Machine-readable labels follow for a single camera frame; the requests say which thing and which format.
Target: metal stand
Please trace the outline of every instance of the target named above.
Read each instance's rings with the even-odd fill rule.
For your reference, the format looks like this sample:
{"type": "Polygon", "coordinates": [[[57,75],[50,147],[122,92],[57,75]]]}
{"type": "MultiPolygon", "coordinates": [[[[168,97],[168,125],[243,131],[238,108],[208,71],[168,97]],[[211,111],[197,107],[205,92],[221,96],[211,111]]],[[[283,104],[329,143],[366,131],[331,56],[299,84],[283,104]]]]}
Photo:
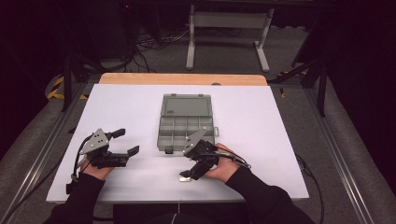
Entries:
{"type": "Polygon", "coordinates": [[[254,46],[259,56],[263,72],[269,72],[267,59],[262,49],[265,38],[271,24],[274,10],[269,9],[267,13],[225,13],[225,12],[195,12],[191,6],[190,11],[190,43],[187,52],[187,70],[192,70],[194,65],[195,38],[194,28],[200,27],[227,27],[227,28],[250,28],[262,29],[260,41],[255,41],[254,46]]]}

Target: metal rail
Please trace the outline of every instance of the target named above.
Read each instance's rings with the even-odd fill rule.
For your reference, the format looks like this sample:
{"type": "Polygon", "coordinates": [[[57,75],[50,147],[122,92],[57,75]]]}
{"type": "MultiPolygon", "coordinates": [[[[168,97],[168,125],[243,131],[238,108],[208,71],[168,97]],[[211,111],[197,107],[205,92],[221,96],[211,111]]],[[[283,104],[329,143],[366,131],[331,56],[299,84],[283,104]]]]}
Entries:
{"type": "MultiPolygon", "coordinates": [[[[52,128],[49,137],[47,138],[44,146],[41,148],[35,162],[33,163],[31,169],[27,173],[26,177],[24,178],[19,190],[17,191],[14,199],[12,200],[11,204],[8,207],[8,210],[4,213],[0,223],[5,221],[7,214],[14,208],[14,206],[21,201],[21,199],[29,193],[29,191],[35,186],[38,178],[40,177],[49,157],[50,154],[58,141],[58,137],[60,135],[61,130],[63,129],[65,123],[67,122],[70,114],[72,113],[78,97],[83,93],[85,89],[85,83],[78,83],[76,84],[76,89],[73,93],[73,101],[71,102],[70,106],[66,111],[61,113],[59,118],[57,119],[54,127],[52,128]]],[[[18,218],[19,213],[21,212],[22,208],[24,207],[24,203],[14,212],[14,214],[8,219],[6,223],[14,223],[18,218]]]]}
{"type": "Polygon", "coordinates": [[[373,219],[370,215],[370,212],[367,209],[367,206],[359,192],[359,188],[355,183],[355,179],[352,176],[352,173],[349,172],[347,167],[347,163],[344,160],[343,155],[341,154],[340,148],[338,147],[334,136],[332,135],[332,131],[329,127],[329,123],[325,118],[323,118],[316,106],[316,96],[312,89],[304,90],[306,98],[308,99],[309,104],[311,105],[316,119],[318,121],[323,134],[327,139],[327,143],[329,145],[329,152],[332,156],[332,160],[334,161],[335,167],[337,168],[338,174],[341,176],[341,180],[343,181],[344,187],[346,188],[346,193],[349,196],[350,201],[355,209],[355,212],[358,216],[360,223],[371,224],[374,223],[373,219]]]}

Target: dark background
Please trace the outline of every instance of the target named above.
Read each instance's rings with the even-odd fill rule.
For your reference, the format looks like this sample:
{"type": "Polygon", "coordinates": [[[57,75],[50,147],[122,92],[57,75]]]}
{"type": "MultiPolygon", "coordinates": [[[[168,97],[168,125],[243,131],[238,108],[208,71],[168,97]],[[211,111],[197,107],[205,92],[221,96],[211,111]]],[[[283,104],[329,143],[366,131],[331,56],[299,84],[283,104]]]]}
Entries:
{"type": "MultiPolygon", "coordinates": [[[[186,7],[145,6],[125,12],[112,0],[79,2],[3,1],[0,158],[47,103],[44,91],[62,71],[65,41],[96,62],[119,59],[133,53],[130,40],[138,22],[154,36],[157,28],[176,29],[187,22],[186,7]]],[[[296,62],[329,53],[323,46],[333,41],[329,36],[338,34],[326,58],[329,77],[375,164],[396,192],[396,18],[392,11],[396,6],[385,1],[356,3],[349,11],[322,13],[318,21],[317,13],[277,10],[273,25],[309,29],[317,23],[296,62]]]]}

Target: person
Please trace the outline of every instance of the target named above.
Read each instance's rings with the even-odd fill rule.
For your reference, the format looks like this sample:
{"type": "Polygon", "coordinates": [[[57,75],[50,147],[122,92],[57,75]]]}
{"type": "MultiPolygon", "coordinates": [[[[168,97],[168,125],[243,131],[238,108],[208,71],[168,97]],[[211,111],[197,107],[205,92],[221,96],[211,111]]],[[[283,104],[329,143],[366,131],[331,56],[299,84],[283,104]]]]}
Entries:
{"type": "MultiPolygon", "coordinates": [[[[217,143],[217,147],[228,149],[217,143]]],[[[80,168],[78,185],[64,204],[55,206],[45,224],[92,223],[93,209],[97,197],[105,184],[106,176],[114,169],[97,169],[85,160],[80,168]]],[[[217,179],[236,190],[246,200],[248,218],[253,224],[262,223],[314,223],[300,208],[295,206],[288,193],[276,186],[269,186],[245,167],[236,162],[219,158],[216,168],[209,170],[206,177],[217,179]]],[[[155,217],[154,223],[214,223],[199,217],[182,214],[164,214],[155,217]]]]}

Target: gray plastic organizer box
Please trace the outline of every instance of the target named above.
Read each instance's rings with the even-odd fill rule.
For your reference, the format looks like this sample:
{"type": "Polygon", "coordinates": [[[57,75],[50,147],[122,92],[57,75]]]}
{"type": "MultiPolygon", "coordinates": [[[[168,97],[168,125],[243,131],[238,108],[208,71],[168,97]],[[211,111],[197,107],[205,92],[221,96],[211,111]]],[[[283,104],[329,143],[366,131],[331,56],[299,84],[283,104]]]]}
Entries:
{"type": "Polygon", "coordinates": [[[157,146],[166,154],[183,151],[186,137],[206,129],[203,140],[215,143],[210,95],[165,94],[157,146]]]}

